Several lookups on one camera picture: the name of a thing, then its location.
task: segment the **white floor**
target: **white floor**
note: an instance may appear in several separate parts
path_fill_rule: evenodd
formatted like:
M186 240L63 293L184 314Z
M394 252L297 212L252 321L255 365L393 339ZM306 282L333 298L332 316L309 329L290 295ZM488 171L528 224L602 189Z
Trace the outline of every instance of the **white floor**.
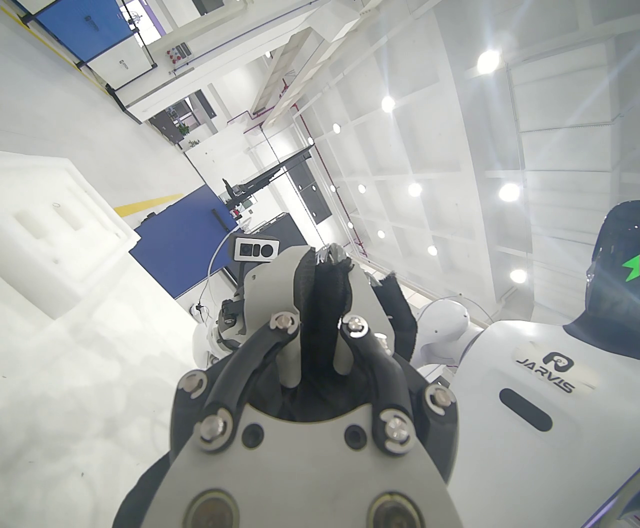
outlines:
M176 147L2 11L0 49L0 150L69 158L112 207L203 184Z
M51 321L0 280L0 527L109 528L168 450L195 322L130 256Z
M180 152L3 12L0 47L0 150L71 159L113 207L202 185ZM56 321L0 280L0 528L111 526L168 449L194 328L129 256Z

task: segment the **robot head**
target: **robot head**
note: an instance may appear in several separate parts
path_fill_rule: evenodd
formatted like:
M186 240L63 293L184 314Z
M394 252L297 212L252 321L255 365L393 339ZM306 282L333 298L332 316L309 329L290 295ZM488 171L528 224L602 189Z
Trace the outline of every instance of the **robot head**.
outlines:
M586 311L635 329L640 321L640 200L606 216L587 270Z

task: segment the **metal screw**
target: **metal screw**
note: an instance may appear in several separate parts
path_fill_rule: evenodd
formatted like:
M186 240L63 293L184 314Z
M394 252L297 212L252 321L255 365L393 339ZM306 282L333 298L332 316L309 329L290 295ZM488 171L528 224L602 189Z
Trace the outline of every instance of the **metal screw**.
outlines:
M396 416L387 422L385 434L389 440L401 444L409 437L409 428L402 418Z
M364 328L364 324L362 324L362 320L359 317L352 317L347 322L347 327L352 332L360 332Z
M200 437L205 442L213 442L225 431L225 421L216 414L207 416L200 424Z
M199 384L200 378L198 377L198 375L191 374L190 376L187 376L182 382L182 388L190 394L198 388Z
M449 391L443 387L436 387L433 391L433 401L438 407L448 407L451 405Z
M293 324L294 324L294 321L290 316L282 314L276 317L276 327L281 330L286 330L288 328L291 328Z

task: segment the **blue wall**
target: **blue wall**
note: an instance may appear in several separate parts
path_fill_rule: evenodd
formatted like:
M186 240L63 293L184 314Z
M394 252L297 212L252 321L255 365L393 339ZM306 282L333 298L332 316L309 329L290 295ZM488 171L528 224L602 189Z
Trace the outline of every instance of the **blue wall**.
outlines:
M228 229L236 226L218 196L203 185L136 229L141 239L131 255L174 299L207 276L213 252L227 234L212 209ZM231 262L228 246L229 241L218 253L212 272Z
M85 62L133 36L115 0L59 0L36 18Z

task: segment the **white robot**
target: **white robot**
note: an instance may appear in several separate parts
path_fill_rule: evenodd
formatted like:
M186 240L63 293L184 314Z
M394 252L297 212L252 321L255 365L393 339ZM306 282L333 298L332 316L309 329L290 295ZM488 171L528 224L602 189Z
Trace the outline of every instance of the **white robot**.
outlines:
M114 527L604 528L633 515L638 220L640 202L609 213L586 311L565 327L480 331L453 301L416 322L393 276L372 283L339 246L286 249L201 336L170 452ZM214 348L228 355L212 362ZM450 387L417 372L433 362L459 365Z
M418 315L412 365L459 366L448 490L465 528L597 525L621 488L629 508L620 512L637 513L639 220L640 202L607 215L586 310L571 324L499 321L481 331L452 300Z

